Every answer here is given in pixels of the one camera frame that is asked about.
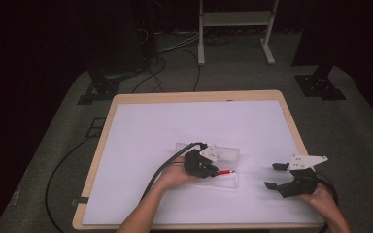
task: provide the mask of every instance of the floor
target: floor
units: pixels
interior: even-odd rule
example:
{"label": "floor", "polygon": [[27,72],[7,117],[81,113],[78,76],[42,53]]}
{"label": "floor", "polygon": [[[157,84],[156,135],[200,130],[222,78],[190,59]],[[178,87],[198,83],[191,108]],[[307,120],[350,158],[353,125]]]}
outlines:
{"label": "floor", "polygon": [[[193,43],[161,55],[166,65],[163,67],[162,60],[151,65],[152,72],[163,69],[157,78],[147,79],[151,73],[145,71],[121,82],[118,93],[280,90],[307,151],[328,157],[329,162],[317,170],[334,182],[340,209],[353,232],[373,232],[373,110],[354,80],[336,67],[329,78],[347,100],[323,101],[303,95],[294,76],[311,74],[316,67],[291,66],[300,36],[299,33],[272,35],[270,47],[276,59],[273,66],[267,64],[263,55],[259,33],[225,36],[220,39],[229,43],[206,46],[206,64],[202,67],[197,66],[196,43]],[[161,49],[186,38],[185,35],[157,36]],[[46,211],[46,197],[58,228],[62,232],[78,232],[71,222],[98,142],[97,138],[88,139],[85,135],[95,118],[106,117],[111,105],[111,101],[77,105],[89,85],[90,77],[84,72],[71,86],[17,188],[17,195],[0,219],[0,232],[59,232]],[[270,232],[318,232],[318,229]]]}

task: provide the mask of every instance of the white shelf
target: white shelf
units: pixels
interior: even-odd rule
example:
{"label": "white shelf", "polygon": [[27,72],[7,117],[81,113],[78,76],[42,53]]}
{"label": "white shelf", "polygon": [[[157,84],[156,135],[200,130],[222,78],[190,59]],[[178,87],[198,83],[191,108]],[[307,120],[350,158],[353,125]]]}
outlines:
{"label": "white shelf", "polygon": [[268,25],[270,11],[204,13],[204,26]]}

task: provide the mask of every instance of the wooden table edge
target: wooden table edge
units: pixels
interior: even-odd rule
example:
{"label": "wooden table edge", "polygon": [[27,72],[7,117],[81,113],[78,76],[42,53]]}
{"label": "wooden table edge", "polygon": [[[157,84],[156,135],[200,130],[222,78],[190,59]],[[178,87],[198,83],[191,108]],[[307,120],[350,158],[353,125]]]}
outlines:
{"label": "wooden table edge", "polygon": [[[289,131],[298,148],[299,154],[307,155],[301,136],[296,128],[284,95],[279,90],[239,90],[239,91],[210,91],[210,92],[176,92],[176,93],[146,93],[146,94],[119,94],[114,97],[105,121],[104,129],[99,139],[92,163],[86,177],[82,197],[89,197],[96,177],[96,172],[104,151],[112,121],[119,104],[149,104],[149,103],[188,103],[188,102],[218,102],[218,101],[254,101],[254,100],[278,100],[283,110]],[[86,204],[79,203],[73,218],[73,227],[84,229],[118,229],[119,225],[83,225]],[[214,224],[204,225],[154,225],[152,229],[217,229]],[[318,224],[223,224],[222,229],[274,229],[274,228],[308,228],[319,227]]]}

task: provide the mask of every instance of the metal stand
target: metal stand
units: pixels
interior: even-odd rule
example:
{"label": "metal stand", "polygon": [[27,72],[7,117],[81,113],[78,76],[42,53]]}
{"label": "metal stand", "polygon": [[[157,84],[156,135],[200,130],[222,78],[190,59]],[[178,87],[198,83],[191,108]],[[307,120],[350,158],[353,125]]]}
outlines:
{"label": "metal stand", "polygon": [[321,97],[322,100],[346,100],[340,89],[328,78],[332,64],[319,65],[313,75],[296,75],[296,81],[306,97]]}
{"label": "metal stand", "polygon": [[268,64],[274,65],[275,59],[269,49],[268,42],[274,24],[275,14],[277,12],[279,0],[274,0],[271,11],[258,12],[219,12],[204,13],[203,1],[199,2],[199,43],[198,43],[198,64],[205,64],[204,55],[204,26],[253,26],[266,25],[265,38],[261,39],[261,45],[264,50]]}
{"label": "metal stand", "polygon": [[99,64],[88,69],[91,84],[84,95],[81,95],[77,105],[90,105],[93,101],[112,100],[118,93],[120,82],[134,75],[116,73],[116,78],[107,79]]}

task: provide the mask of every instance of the red object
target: red object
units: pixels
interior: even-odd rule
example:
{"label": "red object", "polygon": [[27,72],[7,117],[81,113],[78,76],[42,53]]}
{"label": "red object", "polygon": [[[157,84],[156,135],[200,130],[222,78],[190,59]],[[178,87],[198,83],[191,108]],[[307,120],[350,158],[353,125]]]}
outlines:
{"label": "red object", "polygon": [[225,175],[225,174],[231,174],[231,173],[234,173],[234,171],[232,171],[232,170],[218,171],[218,175]]}

